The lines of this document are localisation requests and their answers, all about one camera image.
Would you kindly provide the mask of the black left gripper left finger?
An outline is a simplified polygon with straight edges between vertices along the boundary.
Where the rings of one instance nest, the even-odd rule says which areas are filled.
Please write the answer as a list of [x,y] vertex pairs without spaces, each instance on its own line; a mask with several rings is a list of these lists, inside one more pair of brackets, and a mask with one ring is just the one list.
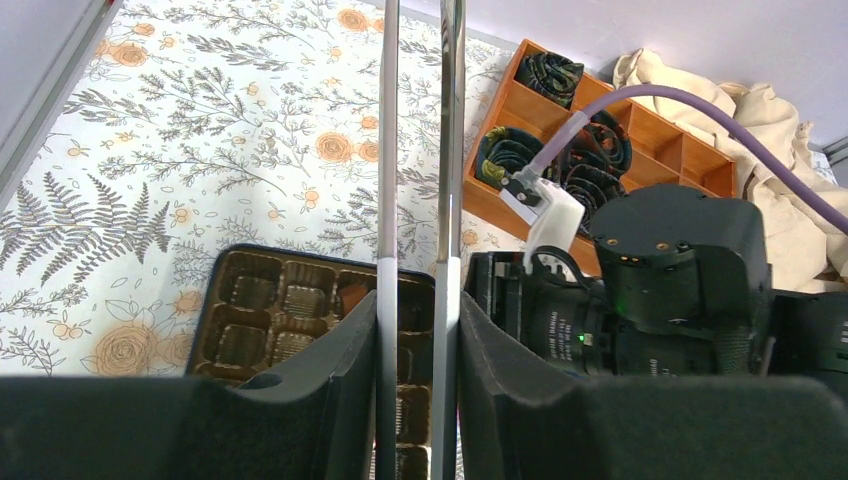
[[233,388],[210,378],[5,377],[5,479],[364,479],[376,297]]

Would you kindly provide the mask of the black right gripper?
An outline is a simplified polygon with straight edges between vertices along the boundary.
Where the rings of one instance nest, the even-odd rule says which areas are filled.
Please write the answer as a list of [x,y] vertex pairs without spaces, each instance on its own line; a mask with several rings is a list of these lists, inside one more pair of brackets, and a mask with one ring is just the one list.
[[575,377],[801,375],[847,393],[847,296],[775,289],[752,203],[638,189],[590,229],[600,275],[566,251],[473,255],[467,292],[503,331]]

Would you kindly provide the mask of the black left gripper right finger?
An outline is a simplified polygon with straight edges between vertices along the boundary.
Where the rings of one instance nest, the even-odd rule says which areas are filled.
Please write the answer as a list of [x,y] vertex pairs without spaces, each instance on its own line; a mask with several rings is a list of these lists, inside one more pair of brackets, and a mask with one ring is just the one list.
[[847,408],[805,377],[576,379],[460,298],[468,479],[843,479]]

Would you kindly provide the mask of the silver serving tongs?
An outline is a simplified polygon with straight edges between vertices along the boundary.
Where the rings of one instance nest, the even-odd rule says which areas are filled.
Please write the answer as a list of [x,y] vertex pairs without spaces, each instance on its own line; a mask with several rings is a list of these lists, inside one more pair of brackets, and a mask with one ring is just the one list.
[[[457,358],[461,296],[461,233],[465,114],[465,4],[440,4],[441,133],[438,255],[434,300],[431,476],[456,473]],[[384,5],[379,87],[379,183],[377,247],[378,377],[375,474],[397,475],[398,359],[398,79],[400,4]]]

